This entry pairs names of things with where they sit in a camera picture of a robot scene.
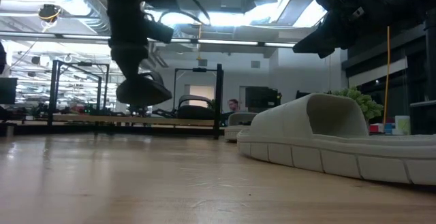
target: wooden table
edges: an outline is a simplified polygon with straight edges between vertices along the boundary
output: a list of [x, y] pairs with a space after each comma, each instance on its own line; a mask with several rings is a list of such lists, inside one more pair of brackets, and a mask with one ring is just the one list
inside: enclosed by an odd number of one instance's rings
[[0, 223], [436, 223], [436, 190], [310, 172], [237, 145], [144, 135], [0, 138]]
[[53, 115], [54, 121], [84, 121], [113, 123], [148, 123], [155, 125], [200, 125], [213, 126], [213, 120], [178, 119], [178, 118], [138, 118], [127, 116], [89, 116], [89, 115]]

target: white slide sandal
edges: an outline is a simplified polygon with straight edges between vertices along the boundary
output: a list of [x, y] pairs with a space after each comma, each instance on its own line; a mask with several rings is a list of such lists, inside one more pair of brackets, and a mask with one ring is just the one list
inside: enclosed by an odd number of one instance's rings
[[238, 134], [255, 159], [340, 176], [436, 185], [436, 135], [369, 136], [352, 99], [311, 94], [258, 114]]
[[249, 125], [240, 125], [253, 121], [257, 113], [254, 112], [237, 112], [229, 116], [229, 126], [224, 129], [224, 138], [228, 141], [235, 142], [237, 135], [243, 129], [250, 128]]

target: monitor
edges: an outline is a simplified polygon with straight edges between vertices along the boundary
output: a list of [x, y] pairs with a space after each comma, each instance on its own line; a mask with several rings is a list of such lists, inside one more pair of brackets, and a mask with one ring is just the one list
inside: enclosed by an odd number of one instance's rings
[[278, 106], [278, 91], [268, 87], [247, 87], [245, 101], [248, 108], [274, 108]]
[[0, 104], [15, 104], [18, 78], [0, 78]]

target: white wall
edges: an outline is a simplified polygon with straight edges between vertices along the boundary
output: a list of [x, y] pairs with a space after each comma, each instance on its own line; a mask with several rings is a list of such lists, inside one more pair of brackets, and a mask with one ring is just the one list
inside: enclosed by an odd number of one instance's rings
[[[174, 69], [193, 68], [198, 66], [196, 53], [171, 54], [162, 53], [161, 56], [170, 66], [169, 68], [159, 69], [163, 82], [167, 89], [173, 92], [174, 88]], [[216, 69], [217, 64], [223, 65], [223, 111], [229, 112], [227, 101], [229, 99], [239, 99], [240, 86], [268, 86], [269, 60], [263, 54], [243, 54], [234, 53], [230, 56], [224, 53], [207, 52], [201, 54], [202, 59], [208, 59], [208, 69]], [[260, 69], [252, 69], [251, 61], [261, 61]], [[176, 83], [176, 103], [181, 95], [185, 94], [185, 85], [206, 85], [215, 86], [216, 76], [212, 72], [193, 73], [186, 71]], [[156, 108], [171, 110], [173, 100], [163, 102]]]
[[270, 59], [270, 87], [283, 95], [281, 103], [293, 101], [298, 90], [314, 93], [345, 88], [347, 84], [340, 56], [339, 50], [320, 59], [316, 54], [296, 54], [292, 49], [278, 49]]

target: person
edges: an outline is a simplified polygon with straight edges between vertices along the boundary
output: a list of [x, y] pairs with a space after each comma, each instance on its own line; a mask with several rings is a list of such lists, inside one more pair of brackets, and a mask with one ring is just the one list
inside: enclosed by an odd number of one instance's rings
[[230, 99], [228, 105], [231, 112], [239, 112], [239, 101], [237, 99]]

